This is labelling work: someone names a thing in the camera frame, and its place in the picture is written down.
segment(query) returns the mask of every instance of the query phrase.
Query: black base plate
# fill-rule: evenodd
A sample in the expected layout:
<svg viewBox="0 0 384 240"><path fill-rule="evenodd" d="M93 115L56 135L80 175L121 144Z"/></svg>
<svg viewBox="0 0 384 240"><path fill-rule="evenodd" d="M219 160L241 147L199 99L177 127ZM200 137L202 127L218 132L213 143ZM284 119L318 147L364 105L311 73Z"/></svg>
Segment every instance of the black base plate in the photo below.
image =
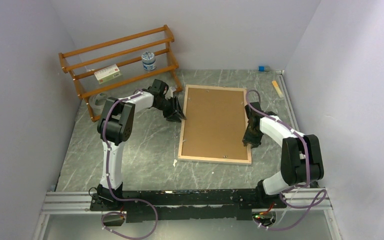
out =
<svg viewBox="0 0 384 240"><path fill-rule="evenodd" d="M138 198L156 206L159 220L223 219L251 220L252 209L286 208L278 196L258 201L255 189L208 189L173 191L123 191L123 198ZM155 220L152 208L143 202L122 203L127 212L126 223ZM95 193L90 204L91 211L119 211L109 209Z"/></svg>

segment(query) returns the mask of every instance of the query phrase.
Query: small white box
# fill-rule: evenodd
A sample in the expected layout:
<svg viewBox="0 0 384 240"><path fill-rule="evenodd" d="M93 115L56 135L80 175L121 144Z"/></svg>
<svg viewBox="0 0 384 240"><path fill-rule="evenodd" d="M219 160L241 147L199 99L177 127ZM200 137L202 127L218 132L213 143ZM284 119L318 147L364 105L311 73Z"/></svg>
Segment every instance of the small white box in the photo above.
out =
<svg viewBox="0 0 384 240"><path fill-rule="evenodd" d="M105 82L108 82L109 80L112 80L122 75L119 67L116 64L106 67L104 69L101 69L99 71L96 71L94 74L99 84L103 84Z"/></svg>

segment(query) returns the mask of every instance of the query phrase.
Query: blue and white jar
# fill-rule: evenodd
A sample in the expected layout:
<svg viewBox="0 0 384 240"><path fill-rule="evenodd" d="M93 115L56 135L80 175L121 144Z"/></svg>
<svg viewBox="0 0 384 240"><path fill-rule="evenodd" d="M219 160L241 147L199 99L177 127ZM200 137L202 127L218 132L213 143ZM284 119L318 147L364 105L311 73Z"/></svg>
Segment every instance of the blue and white jar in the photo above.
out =
<svg viewBox="0 0 384 240"><path fill-rule="evenodd" d="M142 54L142 63L143 63L143 68L146 71L154 70L157 67L155 64L155 54L150 51L144 52Z"/></svg>

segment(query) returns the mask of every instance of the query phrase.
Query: wooden picture frame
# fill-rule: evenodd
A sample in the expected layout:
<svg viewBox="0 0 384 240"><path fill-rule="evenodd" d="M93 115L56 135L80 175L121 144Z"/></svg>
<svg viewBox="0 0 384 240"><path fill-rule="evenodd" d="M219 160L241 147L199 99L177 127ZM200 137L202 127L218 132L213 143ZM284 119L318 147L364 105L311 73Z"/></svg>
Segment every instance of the wooden picture frame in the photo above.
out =
<svg viewBox="0 0 384 240"><path fill-rule="evenodd" d="M245 88L235 88L235 87L221 87L221 86L204 86L204 85L186 85L185 86L185 95L184 95L184 104L183 104L183 112L185 115L187 115L188 111L188 93L190 92L190 89L206 89L206 90L223 90L223 91L236 91L236 92L243 92L243 113L244 113L244 125L243 125L243 133L245 133L245 130L248 126L248 118L245 114L245 105L246 102L246 94L247 90ZM212 162L212 163L228 163L228 164L246 164L250 165L252 163L252 155L251 155L251 146L248 145L246 147L246 157L247 159L231 159L231 158L214 158L214 157L203 157L203 156L189 156L189 155L183 155L183 148L184 148L184 138L185 138L185 121L188 120L182 120L181 124L181 130L180 130L180 142L179 142L179 148L178 148L178 156L177 158L180 160L191 160L191 161L203 161L203 162Z"/></svg>

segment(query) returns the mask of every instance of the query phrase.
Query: jar lid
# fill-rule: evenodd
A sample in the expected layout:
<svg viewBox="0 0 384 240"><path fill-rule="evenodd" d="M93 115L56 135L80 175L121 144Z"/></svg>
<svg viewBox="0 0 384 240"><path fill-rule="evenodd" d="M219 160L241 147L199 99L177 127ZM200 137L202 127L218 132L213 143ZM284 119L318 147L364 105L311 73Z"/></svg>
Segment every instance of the jar lid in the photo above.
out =
<svg viewBox="0 0 384 240"><path fill-rule="evenodd" d="M154 60L154 58L155 58L155 54L153 52L146 51L146 52L142 53L142 60L143 61L151 61L151 60Z"/></svg>

